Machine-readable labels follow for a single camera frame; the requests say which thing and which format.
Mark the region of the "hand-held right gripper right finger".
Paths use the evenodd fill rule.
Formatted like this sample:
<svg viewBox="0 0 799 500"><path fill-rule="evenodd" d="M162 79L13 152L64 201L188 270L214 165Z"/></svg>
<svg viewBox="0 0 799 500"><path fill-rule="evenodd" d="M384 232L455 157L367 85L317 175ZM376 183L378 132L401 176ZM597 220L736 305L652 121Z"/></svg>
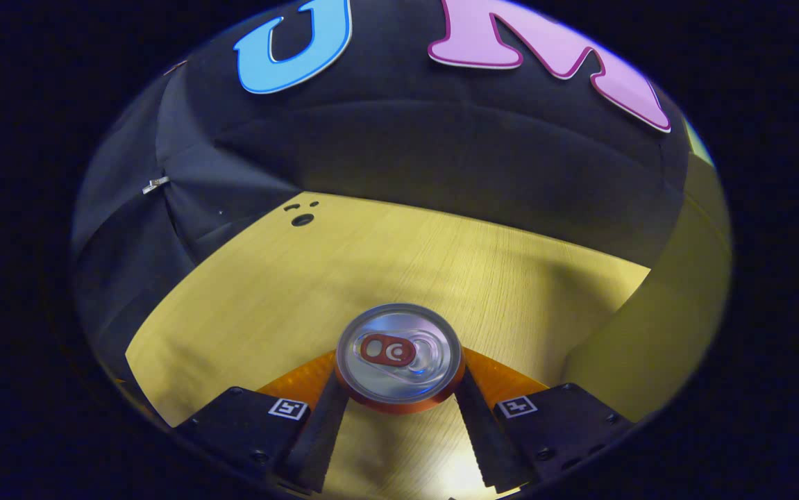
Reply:
<svg viewBox="0 0 799 500"><path fill-rule="evenodd" d="M482 481L548 487L617 446L634 424L574 383L549 388L473 349L454 392Z"/></svg>

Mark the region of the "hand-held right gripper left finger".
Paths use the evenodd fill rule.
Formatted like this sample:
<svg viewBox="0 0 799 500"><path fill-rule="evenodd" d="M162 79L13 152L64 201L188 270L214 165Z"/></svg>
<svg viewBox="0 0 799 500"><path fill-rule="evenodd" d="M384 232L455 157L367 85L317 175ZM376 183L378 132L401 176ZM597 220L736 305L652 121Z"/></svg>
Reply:
<svg viewBox="0 0 799 500"><path fill-rule="evenodd" d="M348 392L334 351L257 390L232 386L186 418L178 438L267 490L323 491Z"/></svg>

